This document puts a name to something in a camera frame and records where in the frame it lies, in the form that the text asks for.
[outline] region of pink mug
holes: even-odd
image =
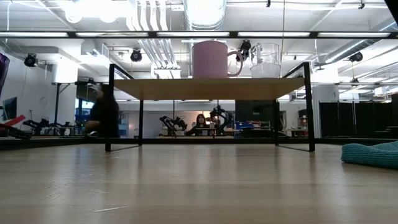
[[[228,74],[228,56],[237,55],[241,68],[236,74]],[[193,46],[192,53],[193,78],[228,78],[236,77],[242,72],[242,55],[237,52],[228,53],[227,45],[218,41],[203,41]]]

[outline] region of wooden floor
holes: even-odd
[[[103,149],[0,152],[0,223],[398,223],[398,171],[340,146]]]

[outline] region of woman with long hair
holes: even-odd
[[[101,85],[97,92],[97,100],[90,111],[90,120],[86,123],[86,130],[96,131],[99,137],[119,137],[119,106],[109,85]]]
[[[208,131],[202,131],[202,130],[200,130],[200,128],[209,128],[209,126],[206,124],[205,115],[203,115],[203,114],[198,114],[197,123],[196,123],[195,127],[193,127],[191,130],[187,131],[185,133],[185,135],[186,136],[191,136],[192,134],[195,134],[195,136],[209,135]]]

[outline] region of red object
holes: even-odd
[[[26,118],[25,118],[24,115],[20,115],[20,116],[18,116],[17,118],[12,119],[12,120],[10,120],[10,121],[4,123],[4,125],[13,126],[13,125],[16,125],[17,123],[20,123],[21,121],[23,121],[23,120],[25,120],[25,119],[26,119]]]

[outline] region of mug handle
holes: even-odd
[[[231,55],[234,55],[234,54],[235,54],[236,56],[238,56],[239,59],[241,60],[241,68],[239,69],[239,71],[238,71],[236,74],[227,74],[228,77],[236,77],[236,76],[238,76],[238,75],[242,72],[242,68],[243,68],[243,58],[242,58],[242,54],[239,53],[239,52],[237,52],[237,51],[233,51],[233,52],[228,53],[228,57],[231,56]]]

